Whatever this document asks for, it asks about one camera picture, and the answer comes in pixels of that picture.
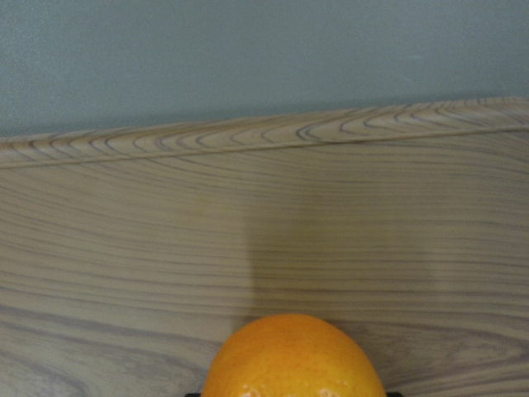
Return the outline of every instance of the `round orange object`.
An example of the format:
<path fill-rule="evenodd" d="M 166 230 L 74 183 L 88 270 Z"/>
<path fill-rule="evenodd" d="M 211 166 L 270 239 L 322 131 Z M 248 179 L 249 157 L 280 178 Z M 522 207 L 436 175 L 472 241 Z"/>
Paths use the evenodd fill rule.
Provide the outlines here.
<path fill-rule="evenodd" d="M 202 397 L 385 397 L 369 358 L 345 333 L 305 314 L 260 318 L 215 357 Z"/>

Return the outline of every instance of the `wood panel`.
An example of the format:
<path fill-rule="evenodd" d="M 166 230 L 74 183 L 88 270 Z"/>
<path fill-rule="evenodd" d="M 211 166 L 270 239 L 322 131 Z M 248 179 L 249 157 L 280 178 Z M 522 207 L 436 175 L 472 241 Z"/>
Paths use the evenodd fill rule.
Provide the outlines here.
<path fill-rule="evenodd" d="M 317 315 L 408 396 L 529 395 L 529 101 L 33 136 L 0 148 L 0 395 L 183 396 Z"/>

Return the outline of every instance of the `wooden board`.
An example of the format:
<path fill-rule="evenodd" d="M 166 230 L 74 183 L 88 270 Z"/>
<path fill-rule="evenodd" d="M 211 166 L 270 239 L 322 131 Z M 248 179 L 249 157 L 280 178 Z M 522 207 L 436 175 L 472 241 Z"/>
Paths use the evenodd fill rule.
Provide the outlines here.
<path fill-rule="evenodd" d="M 304 312 L 407 397 L 529 395 L 529 101 L 5 139 L 0 395 L 178 397 Z"/>

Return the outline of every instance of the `gray background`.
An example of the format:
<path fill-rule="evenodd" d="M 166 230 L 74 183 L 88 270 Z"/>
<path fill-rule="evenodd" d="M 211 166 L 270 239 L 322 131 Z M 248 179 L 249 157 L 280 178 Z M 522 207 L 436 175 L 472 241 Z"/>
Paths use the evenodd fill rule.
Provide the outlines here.
<path fill-rule="evenodd" d="M 529 96 L 529 1 L 0 1 L 0 136 Z"/>

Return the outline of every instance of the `citrus fruit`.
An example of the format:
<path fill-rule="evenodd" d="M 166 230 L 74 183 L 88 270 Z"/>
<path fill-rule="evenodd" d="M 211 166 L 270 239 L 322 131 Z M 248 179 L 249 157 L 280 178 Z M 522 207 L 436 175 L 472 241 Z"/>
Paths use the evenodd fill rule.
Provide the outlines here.
<path fill-rule="evenodd" d="M 385 397 L 362 349 L 335 326 L 306 314 L 245 325 L 213 360 L 202 397 Z"/>

